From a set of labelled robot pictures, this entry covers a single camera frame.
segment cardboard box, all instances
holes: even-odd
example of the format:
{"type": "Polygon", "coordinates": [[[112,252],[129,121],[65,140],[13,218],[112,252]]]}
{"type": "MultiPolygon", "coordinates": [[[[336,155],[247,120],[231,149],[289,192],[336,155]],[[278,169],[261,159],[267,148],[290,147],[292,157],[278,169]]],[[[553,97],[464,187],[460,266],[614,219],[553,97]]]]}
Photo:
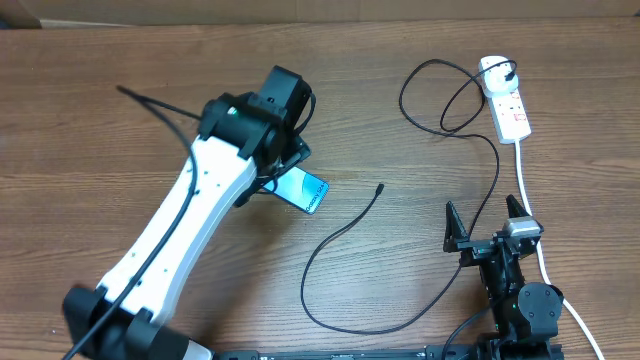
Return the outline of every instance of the cardboard box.
{"type": "Polygon", "coordinates": [[[632,16],[640,0],[19,0],[40,20],[123,25],[632,16]]]}
{"type": "Polygon", "coordinates": [[[19,0],[0,0],[0,20],[12,28],[39,28],[40,22],[22,6],[19,0]]]}

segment extension cord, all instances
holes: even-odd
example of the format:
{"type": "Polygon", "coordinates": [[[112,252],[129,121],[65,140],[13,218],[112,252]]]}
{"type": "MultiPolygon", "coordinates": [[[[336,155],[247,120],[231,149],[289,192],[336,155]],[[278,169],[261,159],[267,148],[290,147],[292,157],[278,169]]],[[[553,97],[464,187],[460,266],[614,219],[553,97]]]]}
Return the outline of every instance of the extension cord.
{"type": "MultiPolygon", "coordinates": [[[[480,59],[478,68],[480,71],[488,68],[489,66],[508,60],[503,56],[486,56],[480,59]]],[[[483,74],[483,91],[485,96],[489,100],[489,107],[491,108],[491,115],[493,122],[496,126],[498,138],[502,144],[514,144],[515,146],[515,158],[516,158],[516,175],[518,178],[518,188],[520,189],[520,197],[524,204],[525,209],[529,215],[533,216],[533,211],[527,198],[527,192],[524,186],[524,177],[522,175],[522,157],[520,151],[520,141],[531,135],[531,126],[529,125],[529,119],[518,91],[519,80],[516,75],[512,80],[505,80],[504,76],[511,71],[510,64],[504,64],[495,71],[494,69],[487,71],[483,74]]],[[[544,254],[542,253],[542,242],[538,241],[536,246],[536,254],[538,256],[538,265],[540,266],[540,273],[542,279],[548,285],[551,285],[551,279],[547,274],[547,269],[544,262],[544,254]]],[[[565,298],[563,305],[567,308],[569,313],[576,319],[578,325],[584,332],[585,336],[589,340],[589,343],[593,347],[596,356],[599,360],[605,360],[600,347],[595,338],[587,328],[578,312],[571,306],[569,301],[565,298]]]]}
{"type": "MultiPolygon", "coordinates": [[[[480,60],[480,71],[493,64],[508,60],[503,56],[487,56],[480,60]]],[[[513,144],[531,135],[531,126],[524,111],[524,104],[518,91],[518,75],[506,81],[511,72],[511,64],[505,63],[482,75],[485,96],[489,100],[491,116],[501,144],[513,144]]]]}

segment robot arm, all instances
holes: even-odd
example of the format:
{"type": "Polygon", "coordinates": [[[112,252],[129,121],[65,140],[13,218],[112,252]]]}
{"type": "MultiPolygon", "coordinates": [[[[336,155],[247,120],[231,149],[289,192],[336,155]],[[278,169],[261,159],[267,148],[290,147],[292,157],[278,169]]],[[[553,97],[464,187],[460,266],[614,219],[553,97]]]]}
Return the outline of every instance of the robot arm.
{"type": "MultiPolygon", "coordinates": [[[[126,295],[113,316],[81,347],[91,359],[211,359],[212,352],[164,326],[172,317],[189,273],[231,205],[241,206],[311,151],[295,128],[311,88],[274,67],[258,94],[223,94],[204,108],[191,145],[197,164],[194,197],[175,231],[126,295]]],[[[91,291],[77,287],[63,312],[78,343],[141,269],[174,221],[191,186],[190,161],[135,244],[91,291]]]]}
{"type": "MultiPolygon", "coordinates": [[[[196,195],[182,221],[120,307],[131,314],[147,309],[152,324],[168,323],[191,269],[222,217],[257,176],[253,158],[238,157],[238,148],[215,137],[197,138],[192,145],[198,163],[196,195]]],[[[100,281],[105,300],[115,301],[129,279],[156,247],[175,218],[191,181],[187,161],[175,185],[144,232],[125,256],[100,281]]]]}

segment blue phone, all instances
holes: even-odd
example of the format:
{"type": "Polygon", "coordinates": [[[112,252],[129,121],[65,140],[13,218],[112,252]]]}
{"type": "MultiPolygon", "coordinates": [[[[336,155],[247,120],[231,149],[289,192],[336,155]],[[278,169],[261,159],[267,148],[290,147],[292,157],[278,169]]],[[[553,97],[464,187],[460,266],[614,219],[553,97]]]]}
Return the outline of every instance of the blue phone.
{"type": "Polygon", "coordinates": [[[294,167],[278,178],[278,186],[273,191],[274,182],[270,181],[263,189],[272,191],[276,196],[306,212],[309,215],[318,210],[318,206],[329,191],[329,184],[294,167]]]}

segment wooden table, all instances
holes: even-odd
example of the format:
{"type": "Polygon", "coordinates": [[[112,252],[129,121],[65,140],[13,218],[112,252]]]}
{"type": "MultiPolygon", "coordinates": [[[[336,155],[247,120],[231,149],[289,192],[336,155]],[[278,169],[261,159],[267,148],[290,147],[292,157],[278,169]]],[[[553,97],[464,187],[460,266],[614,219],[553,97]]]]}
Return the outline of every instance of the wooden table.
{"type": "MultiPolygon", "coordinates": [[[[545,225],[547,265],[609,359],[640,346],[640,21],[638,18],[426,21],[0,32],[0,358],[58,359],[70,346],[60,305],[73,284],[95,286],[142,231],[186,156],[164,126],[114,90],[123,84],[199,112],[222,92],[258,90],[279,64],[318,97],[304,134],[304,168],[328,180],[307,216],[272,197],[231,211],[201,256],[172,326],[216,350],[381,349],[443,343],[486,303],[464,269],[411,327],[345,335],[300,306],[311,251],[385,191],[354,230],[318,257],[308,303],[318,318],[380,329],[412,317],[446,284],[445,203],[468,224],[494,172],[481,141],[441,139],[401,116],[409,72],[430,58],[473,71],[488,54],[519,62],[534,132],[523,143],[532,206],[545,225]]],[[[426,69],[408,110],[432,127],[465,78],[426,69]]],[[[460,123],[478,106],[469,88],[460,123]]],[[[190,135],[196,124],[176,119],[190,135]]],[[[485,110],[469,131],[496,139],[485,110]]],[[[517,194],[513,148],[498,145],[501,177],[475,238],[507,217],[517,194]]],[[[522,262],[540,281],[534,257],[522,262]]],[[[491,319],[459,337],[473,342],[491,319]]],[[[568,359],[593,352],[563,311],[568,359]]]]}

